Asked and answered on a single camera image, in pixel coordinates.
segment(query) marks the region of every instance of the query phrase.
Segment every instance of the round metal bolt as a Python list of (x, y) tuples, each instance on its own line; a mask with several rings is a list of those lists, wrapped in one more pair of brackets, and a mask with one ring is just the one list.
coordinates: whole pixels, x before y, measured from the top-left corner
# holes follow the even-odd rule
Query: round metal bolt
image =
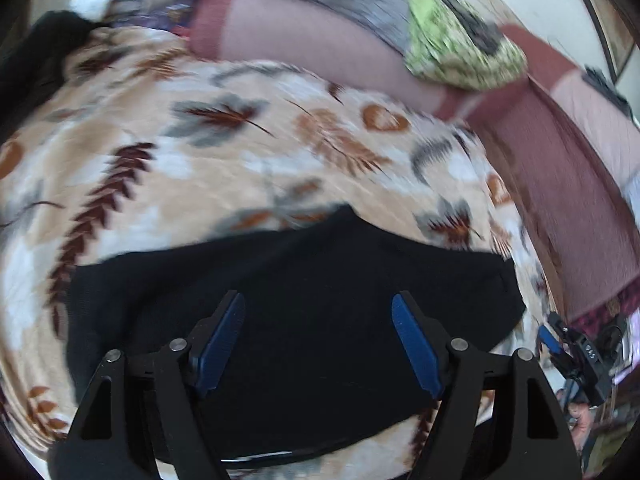
[(451, 348), (457, 350), (458, 352), (464, 352), (467, 348), (469, 348), (469, 343), (467, 343), (461, 337), (457, 337), (451, 340)]
[(518, 348), (518, 357), (523, 361), (531, 361), (533, 353), (528, 348)]
[(118, 359), (120, 359), (121, 355), (122, 355), (122, 352), (120, 352), (120, 350), (109, 350), (107, 352), (107, 355), (105, 355), (105, 357), (107, 358), (108, 363), (114, 363)]
[(169, 343), (169, 348), (174, 352), (179, 352), (187, 348), (187, 341), (182, 338), (174, 339)]

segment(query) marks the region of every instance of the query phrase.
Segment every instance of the green cloth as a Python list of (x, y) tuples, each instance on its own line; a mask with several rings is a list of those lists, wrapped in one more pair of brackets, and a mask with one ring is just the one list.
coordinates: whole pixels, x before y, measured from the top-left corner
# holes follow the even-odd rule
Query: green cloth
[[(478, 49), (442, 0), (408, 0), (410, 46), (404, 63), (415, 76), (471, 90), (489, 90), (520, 78), (527, 69), (523, 51), (503, 37), (495, 55)], [(478, 13), (466, 2), (474, 15)]]

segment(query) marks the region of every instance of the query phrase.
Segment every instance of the beige blanket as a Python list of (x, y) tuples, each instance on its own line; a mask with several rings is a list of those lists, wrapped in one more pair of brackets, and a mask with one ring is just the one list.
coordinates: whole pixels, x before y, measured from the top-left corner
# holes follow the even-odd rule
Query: beige blanket
[[(534, 349), (545, 279), (472, 133), (291, 66), (197, 60), (158, 30), (98, 29), (67, 69), (0, 155), (2, 390), (34, 453), (63, 438), (76, 410), (64, 355), (75, 266), (301, 227), (338, 203), (404, 237), (513, 257), (527, 312), (497, 351)], [(424, 440), (417, 420), (279, 471), (392, 478)]]

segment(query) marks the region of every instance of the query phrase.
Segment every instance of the green patterned fabric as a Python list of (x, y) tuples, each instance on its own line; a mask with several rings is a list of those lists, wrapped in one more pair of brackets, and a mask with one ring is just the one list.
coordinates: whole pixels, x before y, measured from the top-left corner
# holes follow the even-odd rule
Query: green patterned fabric
[[(410, 46), (404, 63), (415, 76), (471, 90), (489, 90), (510, 83), (527, 69), (523, 51), (503, 36), (497, 51), (476, 46), (456, 14), (443, 0), (408, 0)], [(471, 5), (462, 6), (475, 18)]]

